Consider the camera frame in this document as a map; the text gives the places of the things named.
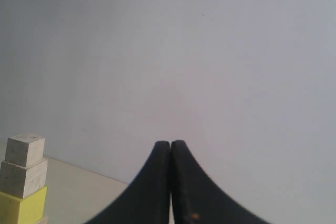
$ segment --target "wooden block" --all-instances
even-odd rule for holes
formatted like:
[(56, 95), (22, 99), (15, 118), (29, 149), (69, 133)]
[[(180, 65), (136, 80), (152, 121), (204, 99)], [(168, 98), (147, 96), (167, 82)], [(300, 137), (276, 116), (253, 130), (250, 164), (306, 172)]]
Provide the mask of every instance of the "wooden block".
[(35, 224), (47, 224), (47, 223), (48, 223), (48, 216), (44, 216), (44, 217), (42, 217), (42, 219), (40, 219)]
[(0, 223), (35, 224), (43, 217), (46, 194), (46, 186), (25, 199), (0, 192)]
[(7, 140), (5, 161), (30, 166), (43, 157), (45, 138), (31, 133), (12, 136)]
[(44, 187), (48, 160), (40, 159), (30, 167), (23, 167), (2, 161), (0, 170), (0, 191), (25, 198)]

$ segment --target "cube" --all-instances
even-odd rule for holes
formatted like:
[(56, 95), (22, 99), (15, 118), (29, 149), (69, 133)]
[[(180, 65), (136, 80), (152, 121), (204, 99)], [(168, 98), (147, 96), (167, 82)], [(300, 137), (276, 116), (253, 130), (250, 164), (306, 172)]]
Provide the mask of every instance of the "cube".
[(25, 198), (44, 187), (48, 160), (40, 159), (33, 166), (24, 167), (2, 161), (0, 170), (0, 191)]
[(45, 138), (23, 133), (8, 138), (5, 161), (30, 166), (43, 157)]
[(45, 224), (47, 220), (43, 217), (43, 211), (46, 194), (46, 186), (25, 199), (0, 192), (0, 223)]

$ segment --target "white wall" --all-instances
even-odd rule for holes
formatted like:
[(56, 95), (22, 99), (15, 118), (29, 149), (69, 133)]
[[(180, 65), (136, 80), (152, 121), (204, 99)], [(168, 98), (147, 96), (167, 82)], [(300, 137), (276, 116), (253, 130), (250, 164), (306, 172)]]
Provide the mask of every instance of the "white wall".
[(130, 182), (185, 139), (273, 223), (335, 223), (335, 0), (0, 0), (0, 136)]

